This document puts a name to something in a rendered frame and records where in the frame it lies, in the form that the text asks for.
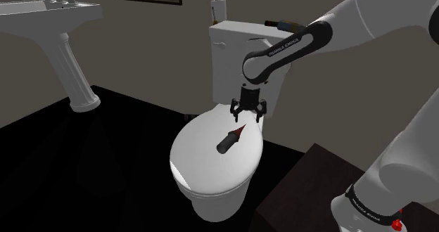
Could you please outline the grey marker with red tip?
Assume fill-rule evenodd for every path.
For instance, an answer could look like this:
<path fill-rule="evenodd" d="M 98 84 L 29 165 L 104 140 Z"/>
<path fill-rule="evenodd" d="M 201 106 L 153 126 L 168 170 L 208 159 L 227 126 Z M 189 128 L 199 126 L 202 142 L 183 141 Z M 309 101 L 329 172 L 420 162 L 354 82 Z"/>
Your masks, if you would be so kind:
<path fill-rule="evenodd" d="M 241 137 L 241 133 L 244 130 L 245 125 L 230 131 L 218 144 L 217 152 L 225 154 L 235 143 L 237 143 Z"/>

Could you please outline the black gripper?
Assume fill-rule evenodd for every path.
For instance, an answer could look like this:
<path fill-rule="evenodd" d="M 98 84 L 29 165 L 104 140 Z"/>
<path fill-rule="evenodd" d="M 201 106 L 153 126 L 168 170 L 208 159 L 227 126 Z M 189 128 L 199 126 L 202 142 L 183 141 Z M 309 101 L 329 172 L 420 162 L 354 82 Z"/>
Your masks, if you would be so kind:
<path fill-rule="evenodd" d="M 257 114 L 255 120 L 257 123 L 260 122 L 260 119 L 267 113 L 267 102 L 264 99 L 260 101 L 259 95 L 260 89 L 241 87 L 240 99 L 233 98 L 230 105 L 230 113 L 234 116 L 235 122 L 238 122 L 238 115 L 243 110 L 254 110 Z"/>

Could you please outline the white toilet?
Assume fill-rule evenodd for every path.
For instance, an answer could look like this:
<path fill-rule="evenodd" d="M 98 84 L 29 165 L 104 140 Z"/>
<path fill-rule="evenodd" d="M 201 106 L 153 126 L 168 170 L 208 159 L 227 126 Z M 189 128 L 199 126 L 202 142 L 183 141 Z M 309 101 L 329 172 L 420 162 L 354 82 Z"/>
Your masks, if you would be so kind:
<path fill-rule="evenodd" d="M 289 66 L 273 72 L 256 86 L 267 113 L 256 122 L 256 112 L 243 110 L 238 122 L 230 113 L 231 100 L 240 99 L 241 87 L 253 89 L 242 75 L 246 54 L 276 44 L 290 32 L 248 22 L 225 20 L 209 28 L 212 53 L 212 98 L 215 107 L 192 119 L 178 133 L 170 151 L 172 175 L 180 191 L 191 201 L 196 214 L 211 222 L 224 221 L 242 205 L 248 185 L 263 152 L 262 127 L 276 107 Z M 217 144 L 245 125 L 241 137 L 225 154 Z"/>

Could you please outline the white pedestal sink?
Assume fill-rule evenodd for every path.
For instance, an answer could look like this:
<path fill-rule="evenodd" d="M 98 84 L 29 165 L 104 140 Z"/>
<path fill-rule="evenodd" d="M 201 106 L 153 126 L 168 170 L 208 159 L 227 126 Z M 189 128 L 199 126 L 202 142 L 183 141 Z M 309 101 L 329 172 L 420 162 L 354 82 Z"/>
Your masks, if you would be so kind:
<path fill-rule="evenodd" d="M 103 17 L 99 4 L 77 0 L 0 2 L 0 32 L 31 39 L 48 57 L 75 112 L 101 104 L 92 91 L 69 44 L 68 34 Z"/>

